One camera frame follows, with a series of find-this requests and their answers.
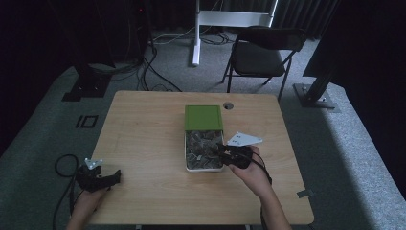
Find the black device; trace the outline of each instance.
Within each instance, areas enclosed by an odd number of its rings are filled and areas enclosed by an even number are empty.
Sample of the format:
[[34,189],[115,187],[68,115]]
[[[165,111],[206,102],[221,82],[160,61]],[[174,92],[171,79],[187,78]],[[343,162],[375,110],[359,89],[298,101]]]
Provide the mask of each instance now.
[[262,158],[257,154],[259,159],[262,161],[262,164],[253,159],[253,154],[256,154],[252,151],[251,147],[249,146],[224,146],[221,144],[217,144],[217,151],[218,157],[220,158],[221,163],[224,165],[235,165],[240,169],[247,169],[251,163],[258,165],[268,177],[269,183],[272,184],[272,178],[269,175],[268,170],[265,168],[265,163],[263,162]]
[[83,190],[90,193],[120,183],[121,170],[117,170],[114,174],[108,176],[101,176],[101,173],[102,166],[89,169],[87,166],[82,165],[78,168],[76,181]]

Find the green box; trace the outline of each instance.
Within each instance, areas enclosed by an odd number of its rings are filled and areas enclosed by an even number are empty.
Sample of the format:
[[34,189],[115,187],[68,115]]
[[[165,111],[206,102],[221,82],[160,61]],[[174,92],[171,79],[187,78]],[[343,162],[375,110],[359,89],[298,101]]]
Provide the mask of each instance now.
[[185,159],[190,173],[221,172],[216,154],[223,144],[223,122],[219,105],[185,106]]

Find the chair seat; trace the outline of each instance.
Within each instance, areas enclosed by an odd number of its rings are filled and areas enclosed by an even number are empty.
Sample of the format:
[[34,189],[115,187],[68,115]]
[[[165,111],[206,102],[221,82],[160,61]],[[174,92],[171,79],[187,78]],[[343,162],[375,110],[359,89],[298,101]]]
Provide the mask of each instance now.
[[279,77],[285,69],[279,51],[263,49],[249,42],[239,42],[231,62],[239,75]]

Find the chair leg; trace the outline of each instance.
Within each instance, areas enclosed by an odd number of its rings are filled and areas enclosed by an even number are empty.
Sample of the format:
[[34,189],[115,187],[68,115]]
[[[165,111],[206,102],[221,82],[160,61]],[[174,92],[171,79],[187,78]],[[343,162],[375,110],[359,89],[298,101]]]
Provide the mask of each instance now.
[[279,93],[279,95],[278,95],[278,102],[281,100],[282,93],[283,93],[283,90],[284,90],[284,85],[286,84],[287,75],[289,74],[290,64],[291,64],[291,63],[292,63],[292,59],[290,59],[289,62],[287,63],[287,68],[286,68],[286,71],[284,72],[284,76],[283,76],[283,81],[282,81],[280,93]]
[[230,93],[230,88],[231,88],[231,79],[233,77],[233,67],[230,66],[230,73],[229,73],[229,81],[227,83],[227,93]]
[[227,77],[227,72],[228,72],[229,68],[230,68],[230,60],[229,60],[229,62],[227,63],[226,71],[224,71],[223,80],[221,80],[221,83],[224,83],[224,80],[225,80],[226,77]]
[[268,80],[266,80],[266,82],[264,82],[263,85],[267,84],[271,79],[272,79],[272,77],[269,78]]

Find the white stand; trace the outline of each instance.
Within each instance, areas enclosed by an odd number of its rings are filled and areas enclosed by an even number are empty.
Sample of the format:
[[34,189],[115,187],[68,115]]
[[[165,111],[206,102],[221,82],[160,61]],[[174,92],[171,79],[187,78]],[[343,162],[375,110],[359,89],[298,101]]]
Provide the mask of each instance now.
[[278,0],[275,0],[269,13],[240,12],[240,11],[201,11],[200,0],[196,0],[196,26],[193,49],[193,65],[199,65],[200,60],[200,26],[224,27],[271,27]]

